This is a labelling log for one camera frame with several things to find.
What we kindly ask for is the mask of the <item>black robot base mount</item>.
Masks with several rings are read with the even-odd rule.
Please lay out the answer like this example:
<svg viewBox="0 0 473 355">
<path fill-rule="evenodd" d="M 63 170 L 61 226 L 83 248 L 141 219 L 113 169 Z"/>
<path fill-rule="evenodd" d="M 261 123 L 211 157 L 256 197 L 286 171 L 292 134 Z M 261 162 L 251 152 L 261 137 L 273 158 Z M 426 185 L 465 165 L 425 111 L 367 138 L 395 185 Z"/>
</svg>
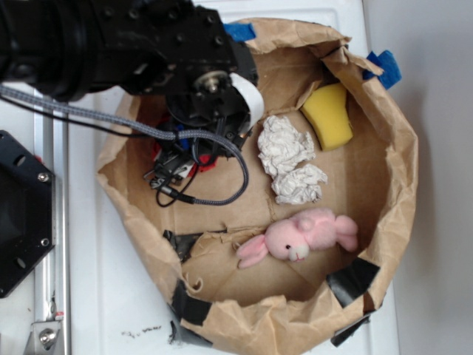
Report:
<svg viewBox="0 0 473 355">
<path fill-rule="evenodd" d="M 50 252 L 54 174 L 1 131 L 1 298 Z"/>
</svg>

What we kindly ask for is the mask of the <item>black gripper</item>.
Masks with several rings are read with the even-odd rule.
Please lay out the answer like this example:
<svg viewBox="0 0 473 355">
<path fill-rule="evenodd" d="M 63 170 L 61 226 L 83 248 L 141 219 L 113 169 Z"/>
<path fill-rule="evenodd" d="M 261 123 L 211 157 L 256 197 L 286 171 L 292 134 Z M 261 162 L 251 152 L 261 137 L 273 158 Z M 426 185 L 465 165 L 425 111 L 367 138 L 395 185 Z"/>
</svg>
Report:
<svg viewBox="0 0 473 355">
<path fill-rule="evenodd" d="M 167 132 L 202 130 L 219 135 L 241 148 L 251 135 L 252 127 L 265 111 L 264 100 L 255 84 L 241 75 L 223 72 L 209 73 L 197 79 L 188 95 L 170 95 L 166 98 L 167 111 L 158 121 L 157 128 Z M 230 151 L 207 138 L 197 141 L 200 151 L 213 157 L 231 156 Z M 156 173 L 155 168 L 143 178 L 153 189 L 167 189 L 184 179 L 177 179 L 168 172 Z"/>
</svg>

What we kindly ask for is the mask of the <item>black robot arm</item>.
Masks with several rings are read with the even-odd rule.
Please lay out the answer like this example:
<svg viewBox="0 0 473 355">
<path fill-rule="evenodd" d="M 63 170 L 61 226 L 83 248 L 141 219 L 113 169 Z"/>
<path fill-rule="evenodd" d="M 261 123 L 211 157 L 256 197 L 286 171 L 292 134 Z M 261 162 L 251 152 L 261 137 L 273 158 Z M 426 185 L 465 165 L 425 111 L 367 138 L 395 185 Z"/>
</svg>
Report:
<svg viewBox="0 0 473 355">
<path fill-rule="evenodd" d="M 212 156 L 242 159 L 260 114 L 250 105 L 258 74 L 250 50 L 216 10 L 191 1 L 3 1 L 1 99 L 130 128 L 133 138 L 193 141 Z M 120 87 L 162 95 L 168 129 L 75 106 Z"/>
</svg>

